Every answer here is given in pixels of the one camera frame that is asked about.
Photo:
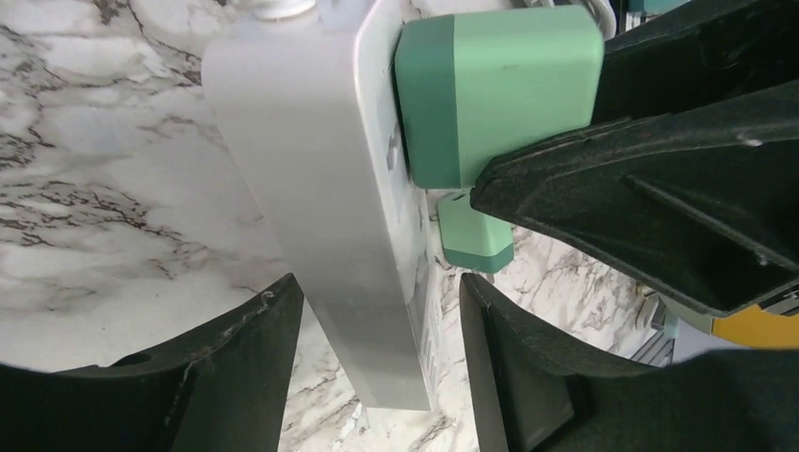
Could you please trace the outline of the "white power strip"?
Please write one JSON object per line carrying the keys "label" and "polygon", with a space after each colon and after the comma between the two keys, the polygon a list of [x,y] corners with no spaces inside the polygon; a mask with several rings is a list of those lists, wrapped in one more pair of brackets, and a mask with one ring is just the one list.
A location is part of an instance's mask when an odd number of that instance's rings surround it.
{"label": "white power strip", "polygon": [[203,56],[204,97],[368,407],[430,410],[426,198],[409,178],[396,1],[259,1]]}

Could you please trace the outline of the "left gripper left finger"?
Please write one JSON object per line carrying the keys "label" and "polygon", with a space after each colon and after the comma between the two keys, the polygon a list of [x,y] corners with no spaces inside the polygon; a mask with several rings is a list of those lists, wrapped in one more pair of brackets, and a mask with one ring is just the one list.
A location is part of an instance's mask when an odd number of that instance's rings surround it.
{"label": "left gripper left finger", "polygon": [[1,369],[5,451],[274,451],[302,321],[292,274],[108,367]]}

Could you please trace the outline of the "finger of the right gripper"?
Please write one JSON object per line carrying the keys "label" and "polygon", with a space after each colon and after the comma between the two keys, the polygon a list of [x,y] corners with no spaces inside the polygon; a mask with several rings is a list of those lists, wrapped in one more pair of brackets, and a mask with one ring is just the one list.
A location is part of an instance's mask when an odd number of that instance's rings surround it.
{"label": "finger of the right gripper", "polygon": [[689,1],[606,42],[592,122],[679,113],[797,77],[797,2]]}
{"label": "finger of the right gripper", "polygon": [[579,129],[494,158],[472,206],[702,314],[798,285],[798,85]]}

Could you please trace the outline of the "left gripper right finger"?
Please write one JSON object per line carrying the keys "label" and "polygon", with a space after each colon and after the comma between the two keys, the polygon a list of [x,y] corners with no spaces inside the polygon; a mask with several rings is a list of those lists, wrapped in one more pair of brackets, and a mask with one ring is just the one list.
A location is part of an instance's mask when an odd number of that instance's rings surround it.
{"label": "left gripper right finger", "polygon": [[657,367],[593,347],[466,273],[460,309],[483,451],[794,451],[798,354],[716,349]]}

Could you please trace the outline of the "cream cylinder with orange lid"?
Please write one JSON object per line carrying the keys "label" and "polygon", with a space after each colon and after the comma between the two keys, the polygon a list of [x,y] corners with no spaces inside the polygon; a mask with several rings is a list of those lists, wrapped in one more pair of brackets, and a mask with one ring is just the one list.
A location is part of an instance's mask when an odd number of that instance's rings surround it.
{"label": "cream cylinder with orange lid", "polygon": [[775,315],[755,304],[728,317],[714,317],[655,295],[680,320],[716,339],[753,348],[798,348],[798,315]]}

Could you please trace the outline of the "green plug adapter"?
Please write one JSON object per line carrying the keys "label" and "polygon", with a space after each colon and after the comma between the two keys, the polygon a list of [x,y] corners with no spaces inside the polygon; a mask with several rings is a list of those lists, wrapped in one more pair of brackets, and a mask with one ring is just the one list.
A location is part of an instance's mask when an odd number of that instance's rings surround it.
{"label": "green plug adapter", "polygon": [[415,185],[473,186],[492,158],[588,125],[603,56],[580,6],[406,24],[394,72]]}
{"label": "green plug adapter", "polygon": [[495,274],[514,259],[511,224],[473,209],[468,193],[449,193],[436,203],[436,209],[449,264]]}

